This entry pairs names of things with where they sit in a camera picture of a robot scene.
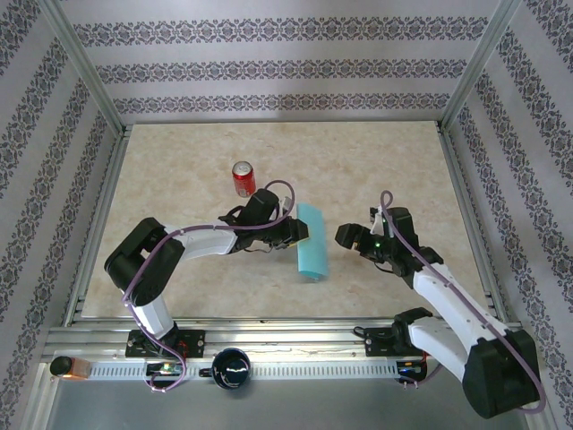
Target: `marble-patterned surface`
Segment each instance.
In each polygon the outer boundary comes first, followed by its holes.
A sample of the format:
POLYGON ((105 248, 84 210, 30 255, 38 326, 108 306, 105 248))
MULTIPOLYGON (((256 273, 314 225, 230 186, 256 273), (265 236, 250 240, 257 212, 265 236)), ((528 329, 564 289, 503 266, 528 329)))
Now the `marble-patterned surface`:
MULTIPOLYGON (((340 224, 369 225, 389 189, 414 216, 422 245, 442 255, 484 304, 440 142, 432 122, 136 125, 98 251, 83 316, 126 315, 104 261, 143 218, 187 226, 245 202, 231 167, 250 161, 257 185, 286 179, 299 202, 324 211, 330 277, 298 274, 296 250, 213 255, 182 262, 164 292, 176 316, 392 316, 429 304, 401 279, 338 246, 340 224)), ((288 190, 273 188, 280 197, 288 190)))

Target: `wall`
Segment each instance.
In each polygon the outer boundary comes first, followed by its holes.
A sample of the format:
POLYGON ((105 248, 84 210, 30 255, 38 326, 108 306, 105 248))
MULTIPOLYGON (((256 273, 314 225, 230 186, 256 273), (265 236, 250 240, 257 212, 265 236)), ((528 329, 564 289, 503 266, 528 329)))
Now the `wall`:
POLYGON ((506 307, 535 334, 573 427, 573 2, 522 3, 450 138, 506 307))
POLYGON ((62 6, 132 124, 439 119, 498 1, 62 6))
POLYGON ((0 1, 0 429, 17 428, 115 136, 38 6, 0 1))

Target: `beige table surface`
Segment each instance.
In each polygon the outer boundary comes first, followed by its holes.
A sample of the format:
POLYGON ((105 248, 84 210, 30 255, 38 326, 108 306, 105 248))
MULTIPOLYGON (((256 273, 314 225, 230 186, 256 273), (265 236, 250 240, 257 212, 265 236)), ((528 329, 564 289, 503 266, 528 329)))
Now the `beige table surface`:
MULTIPOLYGON (((299 275, 296 250, 212 255, 182 262, 164 297, 187 317, 393 316, 428 303, 398 277, 337 245, 337 228, 366 226, 389 189, 414 217, 421 245, 433 247, 469 293, 485 304, 434 124, 276 123, 136 125, 98 250, 82 315, 127 315, 104 261, 143 218, 187 226, 212 221, 245 199, 231 167, 252 163, 258 186, 289 181, 298 202, 323 210, 330 276, 299 275)), ((288 190, 273 191, 283 197, 288 190)))

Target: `red soda can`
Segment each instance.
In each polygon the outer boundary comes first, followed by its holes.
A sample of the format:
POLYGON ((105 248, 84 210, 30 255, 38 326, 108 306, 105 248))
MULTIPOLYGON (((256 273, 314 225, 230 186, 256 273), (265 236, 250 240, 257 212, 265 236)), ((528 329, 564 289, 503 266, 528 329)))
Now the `red soda can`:
POLYGON ((235 181, 236 193, 241 197, 249 197, 257 191, 254 183, 254 170, 246 161, 239 161, 233 166, 233 180, 235 181))

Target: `damask pattern stripe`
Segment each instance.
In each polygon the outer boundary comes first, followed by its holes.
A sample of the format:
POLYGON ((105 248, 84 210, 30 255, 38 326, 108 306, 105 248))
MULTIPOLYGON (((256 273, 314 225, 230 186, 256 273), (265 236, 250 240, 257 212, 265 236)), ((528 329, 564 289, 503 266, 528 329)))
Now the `damask pattern stripe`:
POLYGON ((552 101, 552 96, 542 84, 541 77, 527 58, 513 30, 508 30, 502 36, 497 50, 511 73, 521 99, 529 109, 529 115, 545 139, 555 166, 559 167, 559 172, 573 195, 573 133, 568 130, 560 111, 552 101))
POLYGON ((10 427, 10 416, 13 414, 21 395, 21 387, 30 370, 32 351, 38 345, 40 328, 46 317, 47 306, 52 298, 60 266, 64 260, 65 250, 72 235, 73 226, 81 207, 81 200, 90 179, 91 170, 98 156, 98 151, 107 123, 104 116, 98 113, 90 137, 81 157, 78 169, 73 177, 73 184, 65 201, 62 215, 56 227, 53 242, 50 244, 46 263, 34 288, 34 296, 26 312, 26 323, 22 326, 21 334, 16 342, 17 349, 13 352, 13 360, 9 364, 7 377, 2 381, 0 392, 0 427, 10 427))
POLYGON ((13 241, 6 247, 0 266, 0 323, 4 321, 4 312, 10 306, 10 296, 18 285, 22 265, 28 258, 32 241, 36 236, 47 202, 52 194, 58 174, 64 164, 65 154, 72 143, 81 114, 90 98, 90 93, 79 79, 72 96, 65 108, 56 133, 49 144, 46 156, 42 161, 38 176, 34 180, 30 197, 24 204, 21 218, 16 223, 12 233, 13 241))
POLYGON ((0 146, 0 199, 8 187, 10 176, 20 162, 22 151, 28 146, 31 132, 38 124, 39 116, 44 112, 47 100, 59 79, 68 55, 57 39, 54 39, 47 50, 42 63, 34 73, 30 86, 26 89, 21 104, 12 115, 12 122, 6 126, 2 134, 0 146))
POLYGON ((526 0, 527 7, 573 73, 573 13, 563 0, 526 0))
POLYGON ((573 256, 564 245, 565 238, 553 219, 552 210, 547 207, 543 189, 535 178, 535 172, 529 165, 519 136, 514 132, 508 113, 487 73, 480 76, 475 83, 475 89, 500 141, 513 177, 517 180, 517 188, 521 191, 547 261, 552 264, 552 272, 557 278, 561 294, 569 303, 569 311, 573 313, 573 256))
POLYGON ((20 44, 28 36, 40 10, 34 0, 14 0, 0 19, 0 76, 8 68, 20 44))
MULTIPOLYGON (((485 191, 485 197, 497 223, 503 248, 508 257, 510 268, 514 273, 514 279, 521 293, 521 299, 525 305, 529 322, 534 329, 545 364, 550 370, 549 376, 553 380, 553 389, 560 398, 561 406, 565 409, 566 422, 573 427, 573 398, 571 397, 573 381, 569 370, 567 370, 567 359, 559 350, 560 344, 555 339, 556 333, 552 326, 551 317, 547 312, 545 303, 541 299, 537 281, 531 275, 531 268, 529 267, 524 248, 521 245, 521 240, 516 233, 513 219, 509 214, 505 197, 501 193, 500 184, 495 177, 492 164, 485 152, 482 136, 479 134, 467 106, 462 108, 458 115, 458 121, 472 154, 475 169, 485 191)), ((453 146, 458 164, 461 167, 463 165, 459 161, 456 145, 453 146)), ((463 178, 469 192, 466 176, 463 175, 463 178)))
POLYGON ((310 40, 478 40, 486 17, 266 18, 99 22, 73 27, 85 47, 310 40))
POLYGON ((443 109, 449 94, 349 93, 114 99, 120 114, 261 110, 443 109))
POLYGON ((458 78, 466 60, 268 60, 98 66, 103 83, 245 79, 458 78))

